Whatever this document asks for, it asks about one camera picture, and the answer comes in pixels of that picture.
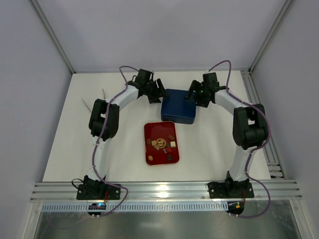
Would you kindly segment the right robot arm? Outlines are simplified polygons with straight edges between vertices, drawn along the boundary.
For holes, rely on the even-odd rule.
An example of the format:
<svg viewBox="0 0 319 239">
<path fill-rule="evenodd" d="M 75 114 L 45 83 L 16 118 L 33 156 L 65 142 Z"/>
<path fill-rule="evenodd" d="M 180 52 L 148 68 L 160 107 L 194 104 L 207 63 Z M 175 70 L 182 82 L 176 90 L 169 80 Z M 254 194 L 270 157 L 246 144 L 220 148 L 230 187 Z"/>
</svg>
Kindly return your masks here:
<svg viewBox="0 0 319 239">
<path fill-rule="evenodd" d="M 233 116 L 234 160 L 224 182 L 208 183 L 210 198 L 253 198 L 249 169 L 255 152 L 264 147 L 270 136 L 264 106 L 235 96 L 227 85 L 220 85 L 216 73 L 203 74 L 202 82 L 192 81 L 185 99 L 194 99 L 197 106 L 205 108 L 209 103 L 217 104 Z"/>
</svg>

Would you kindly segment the blue tin lid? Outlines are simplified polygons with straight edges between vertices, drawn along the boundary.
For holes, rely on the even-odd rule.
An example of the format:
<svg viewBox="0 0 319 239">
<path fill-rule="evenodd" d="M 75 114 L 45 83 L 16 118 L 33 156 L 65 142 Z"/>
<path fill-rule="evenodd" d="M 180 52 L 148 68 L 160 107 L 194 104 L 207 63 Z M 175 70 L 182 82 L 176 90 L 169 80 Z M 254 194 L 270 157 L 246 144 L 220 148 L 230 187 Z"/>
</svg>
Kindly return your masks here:
<svg viewBox="0 0 319 239">
<path fill-rule="evenodd" d="M 174 118 L 195 118 L 196 102 L 193 98 L 185 100 L 185 90 L 166 89 L 169 98 L 163 98 L 160 116 Z"/>
</svg>

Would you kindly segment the metal serving tongs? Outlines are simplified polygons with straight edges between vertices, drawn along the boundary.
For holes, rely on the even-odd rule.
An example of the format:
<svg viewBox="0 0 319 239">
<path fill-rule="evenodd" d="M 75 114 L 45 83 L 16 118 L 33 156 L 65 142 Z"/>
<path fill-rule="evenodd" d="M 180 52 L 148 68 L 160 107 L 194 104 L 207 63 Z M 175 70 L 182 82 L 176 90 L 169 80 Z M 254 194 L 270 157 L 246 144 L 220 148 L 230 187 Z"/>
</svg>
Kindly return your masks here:
<svg viewBox="0 0 319 239">
<path fill-rule="evenodd" d="M 92 95 L 85 95 L 81 97 L 83 104 L 87 108 L 87 110 L 91 113 L 94 102 L 97 99 L 105 100 L 106 99 L 106 93 L 104 88 L 101 88 L 98 92 L 93 93 Z"/>
</svg>

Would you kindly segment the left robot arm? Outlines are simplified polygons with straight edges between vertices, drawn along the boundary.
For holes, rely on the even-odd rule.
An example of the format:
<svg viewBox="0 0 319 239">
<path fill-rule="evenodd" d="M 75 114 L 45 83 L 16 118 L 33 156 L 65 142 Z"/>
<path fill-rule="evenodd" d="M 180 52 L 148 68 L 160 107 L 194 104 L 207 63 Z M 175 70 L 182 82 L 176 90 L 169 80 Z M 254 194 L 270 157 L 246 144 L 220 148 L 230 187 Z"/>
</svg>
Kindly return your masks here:
<svg viewBox="0 0 319 239">
<path fill-rule="evenodd" d="M 130 81 L 124 78 L 124 88 L 109 100 L 96 99 L 89 119 L 89 130 L 94 139 L 91 165 L 82 184 L 78 186 L 78 200 L 102 200 L 120 198 L 122 186 L 107 182 L 107 149 L 118 132 L 120 111 L 129 103 L 147 96 L 150 104 L 167 98 L 161 79 L 154 79 L 154 73 L 139 69 Z"/>
</svg>

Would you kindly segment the blue chocolate tin box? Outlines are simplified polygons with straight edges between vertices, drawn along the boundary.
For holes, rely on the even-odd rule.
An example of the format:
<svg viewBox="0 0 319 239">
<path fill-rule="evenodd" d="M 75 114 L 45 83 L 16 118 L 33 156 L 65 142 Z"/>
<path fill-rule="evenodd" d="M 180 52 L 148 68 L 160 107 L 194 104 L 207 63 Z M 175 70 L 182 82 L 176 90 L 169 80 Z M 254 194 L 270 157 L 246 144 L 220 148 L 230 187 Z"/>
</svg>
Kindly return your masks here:
<svg viewBox="0 0 319 239">
<path fill-rule="evenodd" d="M 180 123 L 180 124 L 193 124 L 195 118 L 174 118 L 174 117 L 161 117 L 162 121 L 171 121 L 173 123 Z"/>
</svg>

